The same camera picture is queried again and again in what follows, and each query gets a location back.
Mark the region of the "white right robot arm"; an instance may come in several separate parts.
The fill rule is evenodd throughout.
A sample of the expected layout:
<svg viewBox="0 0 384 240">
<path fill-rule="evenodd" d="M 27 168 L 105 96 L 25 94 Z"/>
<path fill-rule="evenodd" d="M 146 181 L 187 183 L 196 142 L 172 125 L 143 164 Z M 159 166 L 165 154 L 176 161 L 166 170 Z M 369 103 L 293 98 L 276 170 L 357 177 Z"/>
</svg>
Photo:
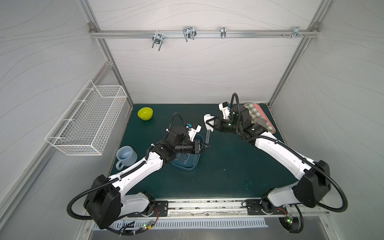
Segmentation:
<svg viewBox="0 0 384 240">
<path fill-rule="evenodd" d="M 236 135 L 270 155 L 297 179 L 293 184 L 267 191 L 260 201 L 264 212 L 271 214 L 274 209 L 291 204 L 308 208 L 322 205 L 321 200 L 332 188 L 327 163 L 308 159 L 279 141 L 269 131 L 269 122 L 263 117 L 253 117 L 249 108 L 224 102 L 219 109 L 220 116 L 204 115 L 208 131 Z"/>
</svg>

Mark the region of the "white gauze wipe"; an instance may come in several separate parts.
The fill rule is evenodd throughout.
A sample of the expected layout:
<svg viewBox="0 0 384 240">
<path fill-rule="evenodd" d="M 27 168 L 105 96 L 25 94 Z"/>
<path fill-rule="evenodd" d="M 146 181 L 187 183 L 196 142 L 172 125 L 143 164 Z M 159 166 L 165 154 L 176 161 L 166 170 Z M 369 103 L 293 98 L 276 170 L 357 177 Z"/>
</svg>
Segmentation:
<svg viewBox="0 0 384 240">
<path fill-rule="evenodd" d="M 215 124 L 215 117 L 214 116 L 212 116 L 210 114 L 204 115 L 204 123 L 205 123 L 205 127 L 206 127 L 208 132 L 214 131 L 214 124 Z"/>
</svg>

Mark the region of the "clear test tube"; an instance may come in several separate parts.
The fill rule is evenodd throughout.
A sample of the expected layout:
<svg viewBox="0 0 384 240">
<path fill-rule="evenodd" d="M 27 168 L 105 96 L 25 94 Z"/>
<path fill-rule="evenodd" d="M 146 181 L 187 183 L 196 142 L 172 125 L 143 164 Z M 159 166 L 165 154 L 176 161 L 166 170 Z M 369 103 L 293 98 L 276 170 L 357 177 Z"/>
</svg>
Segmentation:
<svg viewBox="0 0 384 240">
<path fill-rule="evenodd" d="M 211 131 L 210 131 L 210 130 L 207 130 L 206 138 L 205 138 L 205 143 L 206 143 L 206 144 L 209 144 L 210 135 L 211 135 Z"/>
<path fill-rule="evenodd" d="M 184 157 L 182 158 L 184 165 L 188 164 L 190 156 L 191 156 L 191 154 L 184 154 Z"/>
</svg>

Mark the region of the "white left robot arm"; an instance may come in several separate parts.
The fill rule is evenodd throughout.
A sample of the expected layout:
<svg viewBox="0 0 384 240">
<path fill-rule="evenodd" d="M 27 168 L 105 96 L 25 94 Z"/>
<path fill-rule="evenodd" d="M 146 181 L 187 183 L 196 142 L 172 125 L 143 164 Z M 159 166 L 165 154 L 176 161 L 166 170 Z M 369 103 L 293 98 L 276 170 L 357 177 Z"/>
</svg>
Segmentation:
<svg viewBox="0 0 384 240">
<path fill-rule="evenodd" d="M 150 174 L 173 161 L 177 154 L 197 155 L 208 149 L 208 144 L 196 139 L 200 125 L 170 127 L 165 138 L 151 145 L 146 156 L 127 169 L 106 177 L 97 177 L 84 202 L 86 211 L 100 229 L 109 227 L 119 218 L 139 213 L 152 215 L 155 199 L 147 192 L 127 193 Z"/>
</svg>

